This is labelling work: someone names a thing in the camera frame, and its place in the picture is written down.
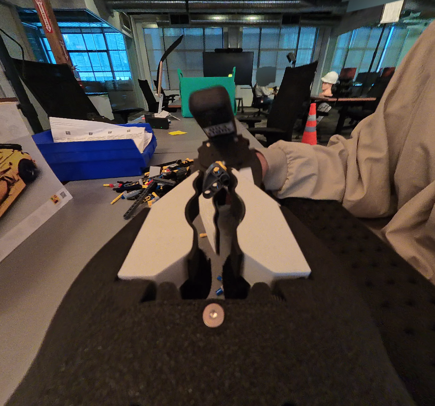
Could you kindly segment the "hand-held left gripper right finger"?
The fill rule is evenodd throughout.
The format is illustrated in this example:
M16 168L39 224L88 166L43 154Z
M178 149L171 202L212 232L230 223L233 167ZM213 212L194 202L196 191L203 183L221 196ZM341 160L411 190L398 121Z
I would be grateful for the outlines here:
M231 210L237 220L222 267L225 299L245 299L255 283L273 288L285 279L308 278L308 265L280 205L246 176L234 176Z

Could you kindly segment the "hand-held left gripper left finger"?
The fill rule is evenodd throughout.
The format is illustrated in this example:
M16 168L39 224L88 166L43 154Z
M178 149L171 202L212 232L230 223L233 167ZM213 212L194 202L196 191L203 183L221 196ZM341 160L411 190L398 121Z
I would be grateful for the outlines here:
M201 187L202 177L194 171L150 208L117 274L119 279L169 282L184 299L208 297L210 259L200 249L193 225Z

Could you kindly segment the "grey toy brick assembly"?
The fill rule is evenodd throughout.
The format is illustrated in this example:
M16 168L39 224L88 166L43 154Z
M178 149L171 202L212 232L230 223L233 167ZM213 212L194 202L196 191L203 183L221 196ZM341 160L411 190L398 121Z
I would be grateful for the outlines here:
M204 173L202 193L204 198L210 199L222 188L228 187L230 176L224 162L212 163Z

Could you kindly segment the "person's right forearm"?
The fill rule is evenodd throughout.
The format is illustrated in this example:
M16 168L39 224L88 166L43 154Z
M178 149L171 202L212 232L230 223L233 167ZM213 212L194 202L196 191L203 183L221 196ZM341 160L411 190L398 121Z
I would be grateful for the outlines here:
M434 205L434 23L402 60L376 111L349 139L278 141L261 153L265 187L279 198L336 200L353 215L385 217Z

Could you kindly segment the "grey desk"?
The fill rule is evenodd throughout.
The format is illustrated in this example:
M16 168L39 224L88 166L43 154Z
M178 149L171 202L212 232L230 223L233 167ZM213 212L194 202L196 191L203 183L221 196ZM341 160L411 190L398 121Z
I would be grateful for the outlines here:
M282 299L256 284L213 329L207 301L117 279L144 213L84 185L1 263L1 405L278 405Z

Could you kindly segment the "person's right hand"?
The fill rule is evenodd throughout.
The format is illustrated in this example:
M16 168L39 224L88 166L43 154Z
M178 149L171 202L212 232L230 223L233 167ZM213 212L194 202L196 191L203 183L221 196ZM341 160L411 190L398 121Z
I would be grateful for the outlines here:
M256 156L257 156L257 158L258 158L258 160L260 162L260 165L261 165L262 183L264 185L265 184L265 177L266 177L266 174L267 174L267 172L269 170L269 165L268 165L268 162L267 162L266 158L264 157L264 155L261 152L256 151Z

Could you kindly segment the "long dark grey beam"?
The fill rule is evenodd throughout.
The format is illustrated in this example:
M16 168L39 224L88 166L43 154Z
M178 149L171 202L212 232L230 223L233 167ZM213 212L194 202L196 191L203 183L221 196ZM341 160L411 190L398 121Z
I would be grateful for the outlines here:
M128 220L133 215L133 213L137 210L139 205L141 203L143 203L145 198L147 196L149 196L155 190L155 186L156 185L157 185L156 182L152 181L148 186L146 186L145 188L139 190L139 193L138 193L138 196L137 196L136 200L133 202L131 207L129 207L128 210L123 215L123 218L125 220Z

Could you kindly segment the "pile of toy bricks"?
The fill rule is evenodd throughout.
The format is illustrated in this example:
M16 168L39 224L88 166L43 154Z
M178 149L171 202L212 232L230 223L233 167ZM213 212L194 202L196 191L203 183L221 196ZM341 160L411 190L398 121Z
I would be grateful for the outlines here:
M139 205L130 217L133 218L142 209L151 208L165 194L190 176L193 164L193 159L186 158L184 160L179 159L157 166L150 166L143 175L135 180L118 180L113 183L103 184L103 187L109 187L116 193L116 197L112 200L111 205L120 200L126 200L129 202L129 207L131 207L138 196L139 190L148 186L152 181L156 182L155 190Z

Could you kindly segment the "small black box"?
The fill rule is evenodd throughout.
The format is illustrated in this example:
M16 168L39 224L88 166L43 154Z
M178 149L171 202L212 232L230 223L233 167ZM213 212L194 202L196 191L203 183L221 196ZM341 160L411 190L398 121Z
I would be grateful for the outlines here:
M154 114L145 114L144 118L145 122L153 129L168 130L170 127L170 121L168 117L157 117Z

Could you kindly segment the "orange traffic cone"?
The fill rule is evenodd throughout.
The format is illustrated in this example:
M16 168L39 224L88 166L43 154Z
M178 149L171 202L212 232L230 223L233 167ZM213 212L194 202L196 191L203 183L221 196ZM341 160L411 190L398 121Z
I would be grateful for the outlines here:
M307 121L304 127L302 143L317 145L317 107L316 103L311 103Z

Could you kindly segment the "black monitor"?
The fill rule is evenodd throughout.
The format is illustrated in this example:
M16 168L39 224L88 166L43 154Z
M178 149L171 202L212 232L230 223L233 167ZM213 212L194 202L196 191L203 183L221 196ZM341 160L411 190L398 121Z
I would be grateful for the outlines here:
M236 85L251 86L254 53L246 52L203 52L204 77L227 77L232 74Z

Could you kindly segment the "black tilted board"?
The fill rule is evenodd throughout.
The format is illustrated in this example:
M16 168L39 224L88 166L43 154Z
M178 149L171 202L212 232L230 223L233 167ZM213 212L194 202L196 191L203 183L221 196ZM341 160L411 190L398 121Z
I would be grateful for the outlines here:
M269 143L277 140L291 141L296 119L303 114L310 102L311 85L317 67L318 61L314 61L285 69L268 115L266 128L272 134Z

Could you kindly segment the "black office chair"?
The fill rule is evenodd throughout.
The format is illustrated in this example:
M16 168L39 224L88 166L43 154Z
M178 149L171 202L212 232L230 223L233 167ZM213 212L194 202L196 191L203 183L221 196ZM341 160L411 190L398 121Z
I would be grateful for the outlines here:
M138 79L138 83L144 95L145 101L147 103L148 111L151 113L157 113L159 107L159 101L156 100L155 95L153 94L153 91L151 90L148 81ZM176 98L179 97L179 95L176 94L165 95L163 91L162 94L163 94L162 110L169 111L168 105L174 102Z

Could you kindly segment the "blue storage bin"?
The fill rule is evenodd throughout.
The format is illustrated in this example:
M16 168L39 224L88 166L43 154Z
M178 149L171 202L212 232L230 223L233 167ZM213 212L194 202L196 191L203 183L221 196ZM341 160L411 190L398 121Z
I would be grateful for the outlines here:
M50 130L32 138L61 182L141 175L149 167L157 139L148 123L122 126L142 127L152 135L143 153L131 139L55 143Z

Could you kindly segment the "white instruction booklet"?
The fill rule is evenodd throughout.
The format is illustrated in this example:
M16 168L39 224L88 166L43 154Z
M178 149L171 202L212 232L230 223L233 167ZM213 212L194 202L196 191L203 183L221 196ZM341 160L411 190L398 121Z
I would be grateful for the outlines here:
M0 104L0 259L58 212L71 194L38 149L16 98Z

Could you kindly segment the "black perforated pad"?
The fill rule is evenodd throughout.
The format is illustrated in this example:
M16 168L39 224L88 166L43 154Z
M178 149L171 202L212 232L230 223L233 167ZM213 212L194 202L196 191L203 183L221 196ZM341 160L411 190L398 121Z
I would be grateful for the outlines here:
M281 201L341 261L417 405L435 404L435 289L337 201Z

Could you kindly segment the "blue bin with papers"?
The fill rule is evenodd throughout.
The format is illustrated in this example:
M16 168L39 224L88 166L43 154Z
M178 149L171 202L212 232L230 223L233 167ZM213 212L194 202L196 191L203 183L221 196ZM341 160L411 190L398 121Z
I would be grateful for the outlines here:
M140 152L149 145L152 134L144 126L121 126L106 122L50 117L54 142L84 142L132 139Z

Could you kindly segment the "person's beige jacket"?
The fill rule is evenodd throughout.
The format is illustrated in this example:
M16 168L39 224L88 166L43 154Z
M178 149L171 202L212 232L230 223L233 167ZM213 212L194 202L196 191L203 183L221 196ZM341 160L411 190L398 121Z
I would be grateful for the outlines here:
M434 205L401 208L382 232L389 245L434 284Z

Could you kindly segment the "black upright panel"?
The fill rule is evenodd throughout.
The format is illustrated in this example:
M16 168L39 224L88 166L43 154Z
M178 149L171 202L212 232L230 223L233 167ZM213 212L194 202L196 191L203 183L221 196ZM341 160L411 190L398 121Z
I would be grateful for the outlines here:
M98 113L68 65L12 60L48 117L113 123Z

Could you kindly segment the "brown post red label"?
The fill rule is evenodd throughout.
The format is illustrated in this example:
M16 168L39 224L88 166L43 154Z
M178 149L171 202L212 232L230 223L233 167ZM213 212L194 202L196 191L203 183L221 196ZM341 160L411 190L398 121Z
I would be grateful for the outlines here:
M49 0L32 0L57 64L72 63Z

